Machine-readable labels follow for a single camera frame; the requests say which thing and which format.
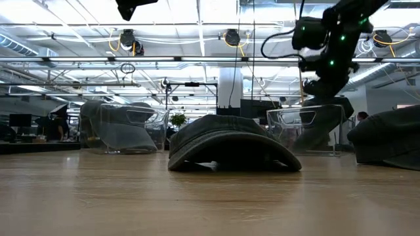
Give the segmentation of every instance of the wood grain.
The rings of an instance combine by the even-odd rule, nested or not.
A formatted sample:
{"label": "wood grain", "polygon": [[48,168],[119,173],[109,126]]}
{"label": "wood grain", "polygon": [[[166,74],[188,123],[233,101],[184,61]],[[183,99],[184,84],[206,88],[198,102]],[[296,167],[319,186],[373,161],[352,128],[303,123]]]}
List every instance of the wood grain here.
{"label": "wood grain", "polygon": [[0,157],[1,235],[419,235],[420,173],[299,157],[288,172],[168,172],[167,154]]}

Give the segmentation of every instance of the yellow cable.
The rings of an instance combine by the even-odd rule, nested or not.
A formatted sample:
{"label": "yellow cable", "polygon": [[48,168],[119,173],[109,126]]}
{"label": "yellow cable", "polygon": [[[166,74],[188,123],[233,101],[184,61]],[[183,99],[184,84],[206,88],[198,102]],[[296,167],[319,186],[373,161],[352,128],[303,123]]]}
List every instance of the yellow cable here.
{"label": "yellow cable", "polygon": [[[392,55],[395,57],[395,53],[394,53],[394,49],[392,49],[392,46],[389,45],[389,49],[391,50]],[[410,84],[410,82],[407,79],[406,74],[404,73],[404,71],[401,69],[401,67],[398,66],[398,69],[400,69],[400,71],[404,74],[404,79],[406,79],[407,84],[410,86],[411,89],[413,89],[414,93],[420,97],[420,94],[415,90],[415,88],[413,88],[413,86]]]}
{"label": "yellow cable", "polygon": [[111,45],[111,37],[112,37],[112,33],[114,32],[114,30],[113,29],[111,29],[111,33],[110,33],[110,40],[108,41],[108,44],[109,44],[109,46],[110,46],[110,49],[111,50],[113,50],[114,52],[117,52],[118,50],[119,50],[119,45],[121,44],[121,34],[119,34],[119,37],[118,37],[118,48],[117,49],[115,49],[115,48],[113,48],[113,46]]}
{"label": "yellow cable", "polygon": [[243,53],[242,47],[240,47],[239,49],[241,50],[242,57],[245,57],[245,53]]}
{"label": "yellow cable", "polygon": [[394,49],[392,49],[391,45],[389,45],[389,49],[391,50],[392,55],[395,57]]}
{"label": "yellow cable", "polygon": [[395,42],[395,43],[386,43],[386,42],[382,42],[382,41],[377,40],[377,39],[375,38],[376,36],[378,36],[378,35],[374,35],[374,36],[373,36],[373,40],[375,40],[375,41],[376,41],[376,42],[378,42],[378,43],[382,43],[383,45],[397,45],[397,44],[399,44],[399,43],[403,43],[403,42],[407,41],[407,40],[408,40],[408,38],[410,38],[410,34],[408,34],[408,35],[407,35],[407,37],[406,37],[405,39],[401,40],[401,41],[398,41],[398,42]]}

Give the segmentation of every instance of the wooden table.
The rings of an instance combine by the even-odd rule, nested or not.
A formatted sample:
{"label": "wooden table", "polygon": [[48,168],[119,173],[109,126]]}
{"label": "wooden table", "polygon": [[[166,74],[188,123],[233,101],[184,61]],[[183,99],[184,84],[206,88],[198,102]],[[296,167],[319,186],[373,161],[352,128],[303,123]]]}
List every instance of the wooden table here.
{"label": "wooden table", "polygon": [[6,235],[420,235],[420,172],[300,157],[298,173],[167,171],[167,154],[0,157]]}

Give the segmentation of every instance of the baseball cap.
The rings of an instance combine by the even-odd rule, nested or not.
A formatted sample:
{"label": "baseball cap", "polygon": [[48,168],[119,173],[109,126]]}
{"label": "baseball cap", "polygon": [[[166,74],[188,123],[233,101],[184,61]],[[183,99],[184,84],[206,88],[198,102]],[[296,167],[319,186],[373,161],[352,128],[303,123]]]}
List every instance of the baseball cap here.
{"label": "baseball cap", "polygon": [[369,116],[348,134],[357,163],[420,171],[420,106]]}
{"label": "baseball cap", "polygon": [[252,119],[206,115],[172,135],[169,170],[186,163],[271,163],[289,170],[301,169],[300,162],[273,135]]}

